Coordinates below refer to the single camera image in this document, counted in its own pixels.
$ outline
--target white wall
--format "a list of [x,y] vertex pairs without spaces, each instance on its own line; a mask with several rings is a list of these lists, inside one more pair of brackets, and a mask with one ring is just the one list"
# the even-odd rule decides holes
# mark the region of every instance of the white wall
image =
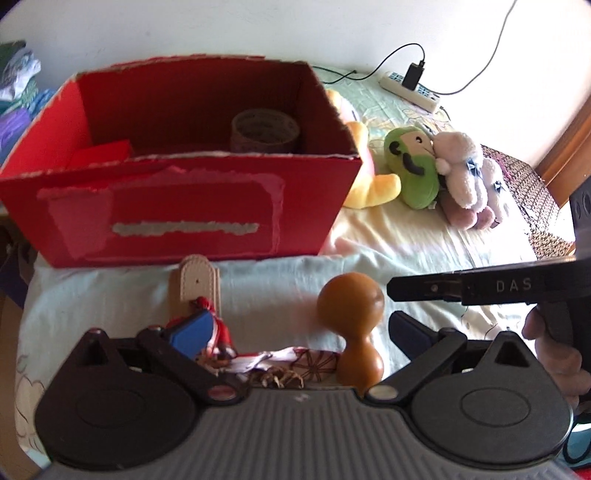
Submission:
[[[463,86],[489,58],[511,0],[22,0],[0,40],[25,38],[57,86],[77,70],[162,54],[249,53],[362,70],[400,44],[427,51],[423,83]],[[404,73],[418,50],[388,64]],[[591,3],[518,0],[489,70],[444,106],[457,128],[531,164],[591,93]]]

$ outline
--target white power strip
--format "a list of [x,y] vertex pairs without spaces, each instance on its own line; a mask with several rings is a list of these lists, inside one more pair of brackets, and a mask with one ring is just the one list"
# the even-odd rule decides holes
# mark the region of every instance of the white power strip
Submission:
[[402,75],[396,72],[389,72],[380,78],[379,84],[383,89],[418,105],[427,112],[435,113],[439,110],[439,104],[441,103],[439,95],[427,90],[420,83],[415,90],[409,90],[402,86],[403,78]]

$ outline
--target wooden gourd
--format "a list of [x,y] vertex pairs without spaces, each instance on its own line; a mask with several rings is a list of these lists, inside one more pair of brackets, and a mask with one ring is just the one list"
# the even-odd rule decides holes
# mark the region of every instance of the wooden gourd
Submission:
[[322,288],[316,306],[320,324],[346,342],[337,364],[337,381],[363,395],[384,374],[382,357],[370,340],[384,315],[382,289],[362,273],[342,274]]

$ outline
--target orange plush toy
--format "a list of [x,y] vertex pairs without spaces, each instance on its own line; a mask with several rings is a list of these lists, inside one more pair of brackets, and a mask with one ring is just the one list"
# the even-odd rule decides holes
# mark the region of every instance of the orange plush toy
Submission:
[[326,93],[337,109],[341,121],[353,136],[363,162],[343,205],[352,209],[363,209],[394,200],[400,194],[400,177],[394,173],[375,174],[374,159],[368,147],[367,127],[359,121],[359,115],[353,106],[339,92],[327,90]]

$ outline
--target bed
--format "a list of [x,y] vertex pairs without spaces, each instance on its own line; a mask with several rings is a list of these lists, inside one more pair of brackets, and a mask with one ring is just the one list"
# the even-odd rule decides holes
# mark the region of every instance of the bed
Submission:
[[[319,76],[335,78],[328,72]],[[453,129],[444,112],[430,115],[382,90],[373,77],[344,80],[331,88],[348,99],[367,124],[378,171],[385,171],[382,139],[390,129],[416,121],[435,131]],[[385,293],[393,276],[532,261],[536,256],[524,223],[517,206],[510,220],[496,228],[466,232],[451,228],[439,209],[415,211],[399,200],[366,210],[342,209],[316,257],[217,263],[223,319],[239,352],[287,346],[339,351],[344,341],[313,322],[316,296],[329,279],[359,271],[376,280]],[[56,270],[37,259],[18,340],[15,419],[19,443],[38,465],[48,459],[35,433],[34,410],[61,362],[90,327],[125,337],[167,322],[168,276],[173,268]],[[490,339],[504,329],[519,332],[528,307],[467,308],[442,301],[404,304],[388,299],[384,318],[372,332],[385,376],[408,361],[388,337],[387,320],[394,310],[404,310],[435,329],[453,326],[471,338]]]

